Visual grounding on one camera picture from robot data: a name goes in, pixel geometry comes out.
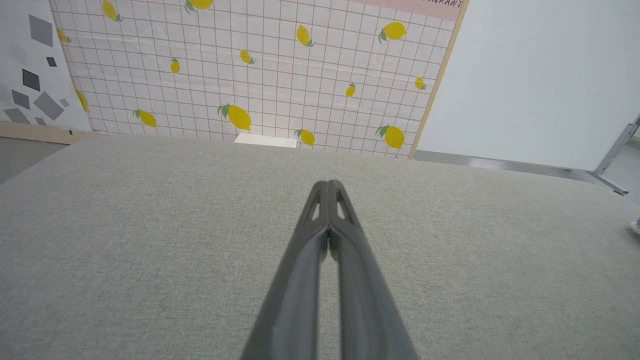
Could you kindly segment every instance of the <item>wooden edge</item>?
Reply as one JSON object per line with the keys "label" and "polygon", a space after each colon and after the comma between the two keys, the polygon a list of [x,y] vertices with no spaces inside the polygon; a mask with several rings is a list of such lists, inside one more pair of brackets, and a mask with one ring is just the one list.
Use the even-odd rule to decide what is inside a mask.
{"label": "wooden edge", "polygon": [[427,101],[427,108],[424,110],[424,115],[422,116],[422,122],[420,123],[420,127],[418,128],[418,133],[415,135],[415,140],[413,141],[413,145],[411,146],[411,152],[409,152],[409,160],[413,159],[415,150],[418,147],[418,142],[420,141],[420,136],[422,135],[422,130],[424,129],[424,124],[427,123],[427,118],[429,117],[429,112],[431,111],[431,107],[433,106],[433,101],[436,98],[438,89],[440,88],[440,82],[442,82],[442,76],[444,76],[444,72],[445,70],[447,70],[447,64],[449,63],[449,58],[451,57],[451,53],[453,52],[454,45],[456,45],[456,39],[458,38],[458,33],[460,32],[460,27],[462,26],[462,20],[465,18],[469,1],[470,0],[465,0],[462,3],[462,9],[460,9],[460,13],[458,14],[458,20],[456,21],[456,25],[453,27],[453,33],[451,33],[451,40],[449,41],[449,46],[447,47],[447,51],[444,54],[444,58],[442,59],[440,72],[436,77],[436,83],[433,85],[433,91],[431,92],[431,96],[429,96],[429,101]]}
{"label": "wooden edge", "polygon": [[52,126],[33,124],[19,124],[10,121],[0,121],[0,137],[39,142],[64,143],[71,145],[83,139],[96,138],[102,134],[89,133],[80,130],[60,129]]}

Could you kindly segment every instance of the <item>grid pattern wallpaper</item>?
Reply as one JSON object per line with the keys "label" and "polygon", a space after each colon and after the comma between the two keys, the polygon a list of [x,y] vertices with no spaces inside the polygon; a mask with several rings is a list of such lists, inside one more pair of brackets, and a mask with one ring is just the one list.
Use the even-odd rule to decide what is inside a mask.
{"label": "grid pattern wallpaper", "polygon": [[[98,133],[233,141],[249,132],[398,158],[415,141],[454,27],[344,0],[215,0],[204,10],[196,1],[108,1],[116,14],[105,0],[50,2]],[[400,39],[381,34],[393,22],[406,31]],[[250,131],[232,122],[242,111],[220,111],[226,104],[248,114]],[[402,132],[401,146],[385,141],[397,131],[380,136],[387,125]]]}

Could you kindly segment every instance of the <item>white panel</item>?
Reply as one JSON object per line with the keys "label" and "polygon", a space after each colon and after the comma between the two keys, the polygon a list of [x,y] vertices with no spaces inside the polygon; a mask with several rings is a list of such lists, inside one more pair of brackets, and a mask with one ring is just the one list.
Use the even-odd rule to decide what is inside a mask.
{"label": "white panel", "polygon": [[255,134],[239,133],[234,142],[252,143],[255,145],[270,145],[279,147],[296,147],[298,143],[295,139],[276,138],[273,136],[262,136]]}
{"label": "white panel", "polygon": [[418,150],[596,169],[640,112],[640,1],[471,0]]}
{"label": "white panel", "polygon": [[[78,19],[75,24],[79,28],[88,26],[87,15]],[[50,4],[46,0],[3,2],[0,6],[0,33],[0,121],[10,119],[5,112],[9,111],[21,114],[25,124],[91,131],[87,113],[65,62]],[[82,54],[80,48],[74,49]],[[88,58],[92,54],[95,51],[88,53]],[[56,66],[50,66],[47,58],[53,58]],[[24,85],[23,70],[38,76],[39,90]],[[15,104],[12,91],[28,97],[23,97],[28,107]]]}

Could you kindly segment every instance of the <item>gray fabric surface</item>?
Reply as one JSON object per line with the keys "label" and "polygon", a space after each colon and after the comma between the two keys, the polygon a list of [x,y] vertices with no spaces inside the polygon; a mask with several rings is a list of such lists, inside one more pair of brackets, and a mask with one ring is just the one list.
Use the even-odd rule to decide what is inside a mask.
{"label": "gray fabric surface", "polygon": [[0,138],[0,184],[66,147],[61,143]]}
{"label": "gray fabric surface", "polygon": [[[423,359],[640,358],[640,208],[516,172],[105,136],[0,186],[0,357],[235,359],[340,179]],[[322,265],[319,358],[339,358]]]}

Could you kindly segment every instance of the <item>metal stand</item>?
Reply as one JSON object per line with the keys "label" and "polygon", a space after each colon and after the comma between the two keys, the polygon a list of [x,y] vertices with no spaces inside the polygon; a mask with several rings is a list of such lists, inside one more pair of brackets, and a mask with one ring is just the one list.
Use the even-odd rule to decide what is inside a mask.
{"label": "metal stand", "polygon": [[613,162],[613,159],[618,155],[618,153],[620,153],[620,151],[622,150],[622,147],[627,143],[627,141],[629,141],[629,139],[631,139],[631,136],[633,136],[635,131],[638,129],[638,126],[640,126],[640,115],[638,115],[638,117],[636,118],[636,121],[634,121],[633,124],[627,124],[627,127],[622,132],[622,134],[620,134],[620,137],[618,138],[616,143],[613,144],[613,147],[611,147],[611,150],[609,150],[609,152],[607,153],[607,156],[604,157],[604,159],[602,160],[598,168],[595,171],[587,172],[587,174],[600,180],[605,185],[612,188],[615,193],[618,193],[622,196],[625,196],[629,192],[621,188],[620,186],[616,185],[611,180],[608,180],[606,177],[603,176],[603,174],[607,170],[607,168],[609,168],[609,165],[611,165],[611,163]]}
{"label": "metal stand", "polygon": [[327,248],[339,265],[342,359],[418,360],[337,180],[311,190],[240,360],[316,359],[320,262]]}

